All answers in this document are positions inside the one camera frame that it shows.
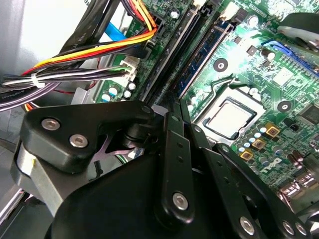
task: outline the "orange wire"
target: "orange wire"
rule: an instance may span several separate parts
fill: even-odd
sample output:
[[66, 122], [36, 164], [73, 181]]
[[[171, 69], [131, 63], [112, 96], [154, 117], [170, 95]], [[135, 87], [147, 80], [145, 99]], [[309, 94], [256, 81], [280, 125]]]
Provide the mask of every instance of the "orange wire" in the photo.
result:
[[148, 17], [148, 19], [150, 20], [152, 26], [153, 26], [154, 28], [156, 28], [156, 24], [155, 24], [153, 18], [151, 17], [149, 11], [146, 9], [146, 6], [145, 6], [144, 3], [142, 2], [142, 0], [138, 0], [138, 2], [139, 2], [139, 4], [140, 4], [140, 6], [141, 6], [143, 12], [145, 13], [145, 15], [146, 15], [146, 16]]
[[132, 0], [129, 0], [129, 3], [130, 3], [130, 6], [131, 6], [132, 9], [133, 9], [133, 12], [136, 14], [136, 16], [137, 16], [140, 20], [144, 21], [142, 15], [139, 13], [138, 9], [136, 8], [136, 6], [135, 6], [134, 3], [132, 2]]

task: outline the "cpu socket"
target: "cpu socket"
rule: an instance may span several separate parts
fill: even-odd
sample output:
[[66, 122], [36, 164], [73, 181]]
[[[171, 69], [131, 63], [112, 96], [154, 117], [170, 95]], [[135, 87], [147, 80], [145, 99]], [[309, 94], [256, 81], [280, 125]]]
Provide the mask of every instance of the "cpu socket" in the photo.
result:
[[221, 87], [194, 122], [208, 138], [231, 146], [266, 111], [260, 94], [249, 95], [249, 90], [249, 87]]

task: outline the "white wire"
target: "white wire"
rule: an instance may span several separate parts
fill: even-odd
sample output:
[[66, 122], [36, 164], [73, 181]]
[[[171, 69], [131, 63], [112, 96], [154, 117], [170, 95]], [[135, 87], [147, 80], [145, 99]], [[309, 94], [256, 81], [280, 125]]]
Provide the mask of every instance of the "white wire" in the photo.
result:
[[[83, 76], [83, 75], [90, 75], [102, 71], [107, 71], [107, 70], [112, 70], [116, 69], [122, 66], [111, 66], [111, 67], [106, 67], [103, 69], [97, 69], [97, 70], [92, 70], [92, 71], [84, 71], [84, 72], [73, 72], [73, 73], [63, 73], [63, 74], [57, 74], [57, 75], [51, 75], [51, 76], [41, 76], [37, 77], [38, 81], [43, 81], [43, 80], [48, 80], [48, 79], [55, 79], [55, 78], [60, 78], [60, 77], [72, 77], [72, 76]], [[28, 83], [28, 82], [33, 82], [31, 78], [29, 79], [23, 79], [23, 80], [15, 80], [15, 81], [7, 81], [3, 82], [3, 86], [9, 86], [9, 85], [14, 85], [14, 84], [19, 84], [19, 83]]]

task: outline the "blue ram module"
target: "blue ram module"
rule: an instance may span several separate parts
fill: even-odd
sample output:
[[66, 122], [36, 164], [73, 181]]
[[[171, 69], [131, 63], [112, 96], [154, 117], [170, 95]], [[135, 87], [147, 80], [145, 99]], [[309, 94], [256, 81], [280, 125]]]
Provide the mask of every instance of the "blue ram module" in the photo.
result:
[[182, 96], [187, 91], [191, 83], [201, 72], [206, 62], [210, 59], [217, 47], [233, 29], [233, 26], [227, 22], [219, 22], [211, 27], [211, 30], [203, 37], [193, 57], [186, 64], [185, 70], [179, 79], [178, 95]]
[[315, 76], [319, 77], [319, 73], [315, 70], [315, 66], [312, 66], [307, 61], [303, 60], [301, 57], [299, 57], [297, 54], [295, 54], [290, 48], [286, 47], [284, 44], [282, 44], [279, 41], [275, 41], [273, 39], [270, 39], [268, 41], [265, 41], [261, 44], [262, 46], [269, 46], [274, 48], [275, 50], [278, 50], [282, 53], [284, 53], [286, 56], [289, 56], [294, 61], [298, 62], [300, 65], [302, 65], [307, 71], [314, 74]]

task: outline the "white connector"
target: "white connector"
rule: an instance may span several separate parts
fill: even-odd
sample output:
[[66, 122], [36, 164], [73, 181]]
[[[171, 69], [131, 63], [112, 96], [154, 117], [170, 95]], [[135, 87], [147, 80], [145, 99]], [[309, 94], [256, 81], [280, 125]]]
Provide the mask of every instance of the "white connector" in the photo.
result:
[[120, 62], [120, 65], [130, 67], [129, 73], [125, 76], [128, 81], [133, 81], [137, 74], [137, 66], [139, 63], [139, 58], [133, 56], [127, 56], [124, 60]]
[[206, 1], [207, 0], [194, 0], [193, 5], [198, 6], [198, 7], [202, 7], [206, 3]]

